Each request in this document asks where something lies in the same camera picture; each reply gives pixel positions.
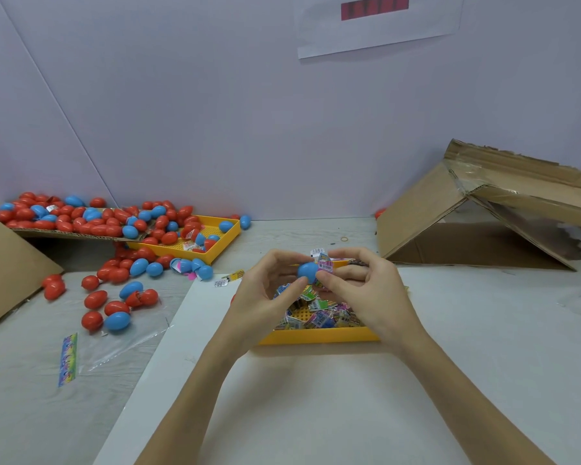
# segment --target yellow basket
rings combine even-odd
[[[307,321],[314,312],[308,307],[301,307],[293,312],[293,316]],[[300,330],[275,330],[267,335],[259,344],[316,344],[316,343],[349,343],[357,341],[380,341],[370,328],[357,326],[354,328],[310,328]]]
[[[173,245],[148,245],[146,243],[140,243],[135,241],[130,241],[127,243],[129,248],[138,249],[147,247],[153,250],[153,252],[157,256],[163,256],[166,254],[174,255],[176,258],[184,258],[192,260],[194,258],[199,258],[208,265],[211,265],[215,258],[217,258],[222,251],[226,249],[226,247],[241,233],[241,226],[239,225],[239,220],[235,219],[224,219],[220,217],[208,217],[206,215],[196,215],[200,219],[200,223],[202,224],[202,229],[200,233],[202,233],[207,238],[210,235],[217,235],[219,236],[219,241],[215,243],[209,251],[206,253],[196,253],[194,251],[187,251],[183,249],[183,240],[179,237],[178,241]],[[233,226],[230,230],[226,233],[222,233],[219,229],[219,224],[223,221],[232,222]]]

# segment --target paper sheet on wall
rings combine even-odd
[[[458,30],[463,0],[294,0],[300,59]]]

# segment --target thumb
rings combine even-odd
[[[284,292],[273,299],[276,305],[280,305],[286,310],[299,298],[305,287],[308,285],[307,277],[300,277],[289,285]]]
[[[331,290],[334,294],[342,297],[344,300],[348,301],[349,298],[352,298],[352,291],[354,289],[353,285],[340,277],[334,276],[327,271],[317,271],[317,279],[321,281],[326,288]]]

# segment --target forearm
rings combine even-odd
[[[478,390],[430,336],[410,345],[402,358],[474,465],[555,465]]]
[[[215,338],[209,342],[135,465],[195,465],[217,396],[234,361]]]

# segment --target person's left hand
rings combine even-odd
[[[297,279],[296,265],[312,261],[310,256],[292,251],[269,251],[243,276],[212,341],[227,345],[236,358],[245,354],[278,325],[301,295],[308,279]],[[287,283],[290,286],[273,299],[276,289]]]

